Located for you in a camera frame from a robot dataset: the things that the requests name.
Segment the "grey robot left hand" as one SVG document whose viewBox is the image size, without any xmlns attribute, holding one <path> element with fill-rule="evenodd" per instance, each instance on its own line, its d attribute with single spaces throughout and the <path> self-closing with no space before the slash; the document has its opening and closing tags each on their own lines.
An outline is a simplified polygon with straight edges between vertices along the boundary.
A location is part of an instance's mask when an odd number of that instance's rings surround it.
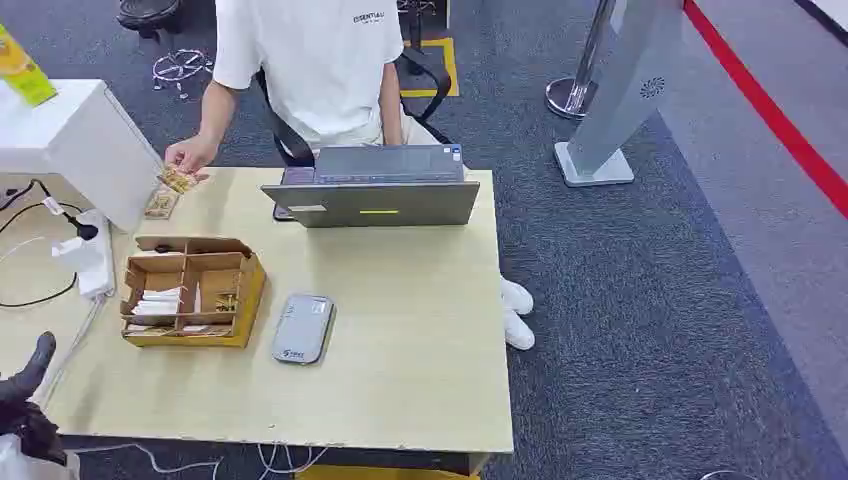
<svg viewBox="0 0 848 480">
<path fill-rule="evenodd" d="M 35 349 L 23 369 L 1 380 L 1 433 L 20 441 L 22 453 L 62 467 L 68 458 L 52 423 L 30 398 L 41 385 L 56 350 L 50 331 L 37 339 Z"/>
</svg>

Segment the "person's right hand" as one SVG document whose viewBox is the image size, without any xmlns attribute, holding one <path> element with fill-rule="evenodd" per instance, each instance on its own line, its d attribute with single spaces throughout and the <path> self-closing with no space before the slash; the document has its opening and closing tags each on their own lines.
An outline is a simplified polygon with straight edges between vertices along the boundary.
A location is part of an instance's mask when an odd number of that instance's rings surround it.
<svg viewBox="0 0 848 480">
<path fill-rule="evenodd" d="M 183 174 L 194 175 L 213 162 L 219 146 L 219 140 L 197 134 L 170 145 L 165 151 L 165 164 Z"/>
</svg>

